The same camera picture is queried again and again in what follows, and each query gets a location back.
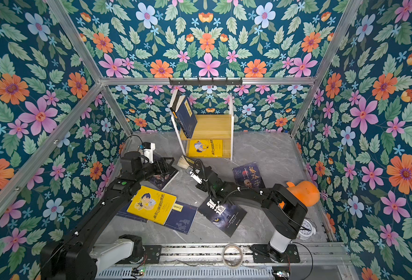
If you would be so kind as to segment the yellow cartoon cover book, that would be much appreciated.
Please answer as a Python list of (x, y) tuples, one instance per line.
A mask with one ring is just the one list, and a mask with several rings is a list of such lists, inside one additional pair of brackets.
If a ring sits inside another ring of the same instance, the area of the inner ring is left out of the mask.
[(129, 214), (164, 225), (172, 212), (177, 197), (162, 191), (141, 186), (127, 208)]

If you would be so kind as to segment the blue book yellow label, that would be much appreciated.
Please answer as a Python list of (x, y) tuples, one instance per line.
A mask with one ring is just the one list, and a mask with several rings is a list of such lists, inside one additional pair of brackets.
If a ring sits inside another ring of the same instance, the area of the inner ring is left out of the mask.
[(175, 113), (186, 138), (192, 138), (198, 121), (185, 95), (180, 96)]
[(195, 161), (188, 158), (187, 156), (182, 155), (177, 162), (178, 167), (185, 169), (187, 171), (194, 170), (194, 163)]

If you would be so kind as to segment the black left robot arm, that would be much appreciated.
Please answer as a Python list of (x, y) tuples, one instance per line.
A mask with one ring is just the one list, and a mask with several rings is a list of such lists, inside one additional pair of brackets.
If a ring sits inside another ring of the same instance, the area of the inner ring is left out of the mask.
[(145, 249), (139, 236), (125, 234), (115, 242), (94, 249), (106, 226), (119, 210), (131, 203), (141, 182), (169, 171), (174, 158), (151, 161), (132, 151), (120, 158), (121, 170), (106, 187), (103, 198), (70, 233), (60, 241), (50, 241), (40, 252), (40, 276), (43, 280), (93, 280), (97, 274), (124, 259), (140, 263)]

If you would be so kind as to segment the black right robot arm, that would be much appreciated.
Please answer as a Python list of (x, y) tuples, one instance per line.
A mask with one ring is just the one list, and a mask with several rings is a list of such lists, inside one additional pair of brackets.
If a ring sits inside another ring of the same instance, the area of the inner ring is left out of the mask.
[(302, 223), (308, 208), (281, 184), (258, 189), (225, 182), (201, 161), (188, 171), (197, 182), (196, 188), (208, 195), (198, 211), (223, 231), (229, 228), (229, 236), (246, 216), (243, 205), (263, 211), (275, 229), (268, 244), (272, 258), (285, 254), (291, 241), (304, 228)]

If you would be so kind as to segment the dark portrait book left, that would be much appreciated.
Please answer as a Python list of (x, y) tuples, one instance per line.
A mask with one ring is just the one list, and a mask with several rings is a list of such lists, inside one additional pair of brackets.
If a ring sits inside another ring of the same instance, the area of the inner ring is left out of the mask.
[(168, 172), (161, 175), (154, 175), (148, 181), (154, 185), (158, 190), (163, 190), (179, 173), (176, 168), (171, 167)]

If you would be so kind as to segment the dark portrait book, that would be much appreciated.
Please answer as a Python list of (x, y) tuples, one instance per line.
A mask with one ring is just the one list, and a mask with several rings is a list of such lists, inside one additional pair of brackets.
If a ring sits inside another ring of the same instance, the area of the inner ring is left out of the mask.
[(235, 183), (242, 187), (264, 189), (265, 184), (256, 162), (233, 168)]
[(148, 181), (154, 185), (158, 190), (163, 190), (179, 173), (176, 168), (171, 167), (168, 172), (161, 175), (154, 175)]

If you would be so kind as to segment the yellow book under shelf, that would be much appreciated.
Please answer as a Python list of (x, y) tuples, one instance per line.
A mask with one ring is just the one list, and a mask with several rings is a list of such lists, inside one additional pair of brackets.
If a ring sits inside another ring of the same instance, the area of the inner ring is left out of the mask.
[(188, 157), (212, 158), (223, 157), (223, 141), (222, 140), (192, 140), (189, 143)]

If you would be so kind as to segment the black wolf cover book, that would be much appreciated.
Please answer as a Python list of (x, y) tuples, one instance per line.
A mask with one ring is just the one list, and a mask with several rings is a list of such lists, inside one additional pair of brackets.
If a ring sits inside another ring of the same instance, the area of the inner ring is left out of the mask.
[(210, 197), (200, 205), (198, 211), (229, 237), (232, 237), (247, 215), (247, 211), (239, 205), (216, 203)]

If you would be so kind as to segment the dark portrait book right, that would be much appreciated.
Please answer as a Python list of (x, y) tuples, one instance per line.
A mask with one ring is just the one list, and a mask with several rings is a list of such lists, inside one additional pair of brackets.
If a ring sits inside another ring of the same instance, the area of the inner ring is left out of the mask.
[(235, 183), (242, 187), (264, 189), (265, 184), (256, 162), (233, 168)]

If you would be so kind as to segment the blue book front centre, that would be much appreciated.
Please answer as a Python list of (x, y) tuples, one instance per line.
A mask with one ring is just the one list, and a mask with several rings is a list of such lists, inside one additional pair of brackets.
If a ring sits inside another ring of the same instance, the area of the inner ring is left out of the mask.
[(189, 234), (198, 208), (182, 202), (173, 205), (164, 226), (183, 234)]

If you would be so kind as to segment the wooden white bookshelf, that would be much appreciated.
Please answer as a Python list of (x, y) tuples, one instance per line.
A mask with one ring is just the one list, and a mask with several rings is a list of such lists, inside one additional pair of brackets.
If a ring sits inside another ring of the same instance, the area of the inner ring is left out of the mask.
[(194, 135), (190, 139), (186, 138), (170, 109), (169, 112), (184, 156), (187, 156), (188, 146), (192, 140), (222, 140), (223, 158), (233, 158), (234, 115), (232, 104), (229, 105), (229, 113), (227, 114), (196, 114), (194, 112), (198, 122)]

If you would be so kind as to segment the blue book under yellow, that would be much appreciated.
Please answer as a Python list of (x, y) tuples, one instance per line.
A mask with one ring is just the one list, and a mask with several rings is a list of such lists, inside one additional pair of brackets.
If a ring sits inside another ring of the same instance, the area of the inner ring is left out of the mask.
[(127, 210), (128, 210), (128, 205), (124, 206), (121, 210), (119, 210), (118, 213), (116, 213), (116, 216), (147, 223), (148, 221), (147, 219), (131, 214)]

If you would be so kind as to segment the black book on shelf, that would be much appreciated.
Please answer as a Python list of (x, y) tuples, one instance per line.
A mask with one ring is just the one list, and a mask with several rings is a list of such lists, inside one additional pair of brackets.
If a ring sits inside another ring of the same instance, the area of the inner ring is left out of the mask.
[(186, 133), (186, 130), (183, 126), (183, 122), (178, 118), (177, 113), (176, 113), (176, 111), (177, 111), (176, 106), (177, 106), (177, 103), (179, 101), (180, 96), (181, 96), (181, 94), (179, 93), (179, 91), (177, 89), (175, 89), (174, 92), (172, 93), (172, 97), (171, 97), (171, 100), (170, 100), (170, 103), (169, 103), (169, 108), (170, 108), (170, 110), (173, 114), (173, 117), (175, 118), (175, 120), (180, 125), (184, 135), (187, 137), (187, 133)]

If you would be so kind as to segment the orange gourd toy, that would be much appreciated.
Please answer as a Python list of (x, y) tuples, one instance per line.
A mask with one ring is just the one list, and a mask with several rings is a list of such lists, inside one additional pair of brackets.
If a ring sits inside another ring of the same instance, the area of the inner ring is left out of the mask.
[(302, 181), (298, 184), (287, 182), (287, 189), (305, 206), (314, 206), (320, 200), (319, 189), (309, 181)]

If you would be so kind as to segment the white alarm clock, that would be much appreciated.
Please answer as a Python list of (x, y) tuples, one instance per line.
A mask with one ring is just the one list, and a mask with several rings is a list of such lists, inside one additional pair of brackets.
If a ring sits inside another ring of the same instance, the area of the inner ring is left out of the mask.
[(300, 240), (308, 240), (317, 233), (316, 225), (310, 218), (305, 218), (301, 224), (297, 238)]

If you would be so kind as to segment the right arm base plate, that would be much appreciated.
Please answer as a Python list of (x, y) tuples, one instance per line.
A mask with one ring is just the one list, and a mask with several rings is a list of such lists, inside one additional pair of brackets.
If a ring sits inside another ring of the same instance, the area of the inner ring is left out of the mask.
[(300, 256), (296, 245), (288, 244), (284, 253), (279, 253), (270, 245), (251, 245), (253, 261), (255, 263), (300, 263)]

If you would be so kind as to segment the black hook rail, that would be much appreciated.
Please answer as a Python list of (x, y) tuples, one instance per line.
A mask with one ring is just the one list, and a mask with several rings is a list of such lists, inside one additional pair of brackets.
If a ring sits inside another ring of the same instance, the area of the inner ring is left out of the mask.
[(242, 78), (169, 78), (172, 86), (240, 86)]

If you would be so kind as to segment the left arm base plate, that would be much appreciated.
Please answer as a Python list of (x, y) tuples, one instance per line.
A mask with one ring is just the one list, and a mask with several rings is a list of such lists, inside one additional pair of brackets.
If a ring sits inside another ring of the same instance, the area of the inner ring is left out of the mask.
[(131, 264), (131, 265), (145, 265), (145, 264), (159, 264), (162, 255), (161, 245), (145, 245), (142, 256), (130, 256), (126, 259), (120, 260), (117, 264)]

